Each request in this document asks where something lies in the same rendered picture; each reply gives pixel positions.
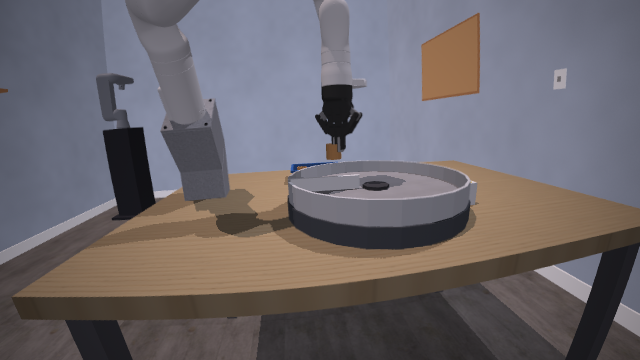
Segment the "blue crate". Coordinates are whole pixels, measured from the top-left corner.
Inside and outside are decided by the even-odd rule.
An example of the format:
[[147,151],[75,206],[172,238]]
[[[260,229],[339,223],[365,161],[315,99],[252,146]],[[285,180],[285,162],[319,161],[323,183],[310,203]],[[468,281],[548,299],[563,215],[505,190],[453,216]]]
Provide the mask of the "blue crate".
[[307,166],[307,168],[308,168],[308,167],[311,167],[311,166],[322,165],[322,164],[328,164],[328,163],[336,163],[336,162],[292,164],[292,165],[291,165],[291,173],[298,171],[298,170],[297,170],[297,167],[299,167],[299,166]]

